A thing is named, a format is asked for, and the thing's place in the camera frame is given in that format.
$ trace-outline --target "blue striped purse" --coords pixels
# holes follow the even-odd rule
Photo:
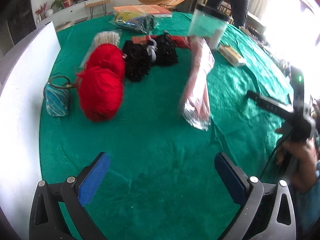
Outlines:
[[[65,78],[67,80],[62,86],[52,84],[56,78]],[[44,86],[44,99],[47,113],[51,116],[67,116],[69,114],[69,94],[70,89],[75,86],[65,76],[55,76]]]

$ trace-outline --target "plastic bag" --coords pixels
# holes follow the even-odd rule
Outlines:
[[[211,124],[207,74],[212,70],[214,58],[203,38],[190,37],[192,68],[180,100],[180,111],[186,121],[204,131]]]
[[[120,44],[120,38],[121,38],[121,30],[115,30],[115,31],[107,31],[107,32],[101,32],[97,33],[95,37],[93,38],[93,41],[91,43],[90,48],[87,51],[87,54],[85,54],[80,68],[85,68],[85,64],[87,63],[91,53],[100,45],[105,43],[110,43],[113,45],[116,45],[119,47]]]
[[[111,23],[121,29],[149,34],[159,23],[151,14],[122,10]]]

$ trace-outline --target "bag handle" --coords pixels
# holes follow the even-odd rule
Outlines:
[[[56,78],[64,78],[67,80],[66,83],[64,83],[62,86],[56,86],[54,84],[52,84],[52,81]],[[49,81],[48,81],[48,84],[50,86],[52,86],[53,88],[56,88],[56,89],[71,89],[71,88],[75,88],[76,86],[74,84],[71,83],[70,79],[67,78],[66,76],[55,76],[53,78],[50,78]]]

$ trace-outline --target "human hand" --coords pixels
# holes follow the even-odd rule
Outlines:
[[[277,149],[276,164],[280,165],[286,152],[291,153],[299,161],[298,170],[292,175],[291,183],[300,192],[307,192],[316,182],[317,152],[313,139],[306,142],[284,141]]]

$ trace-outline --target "orange book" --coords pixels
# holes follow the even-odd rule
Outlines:
[[[114,7],[114,10],[116,13],[123,10],[142,12],[142,13],[152,14],[156,18],[172,17],[172,12],[168,11],[165,8],[160,7],[159,5],[128,5],[128,6]]]

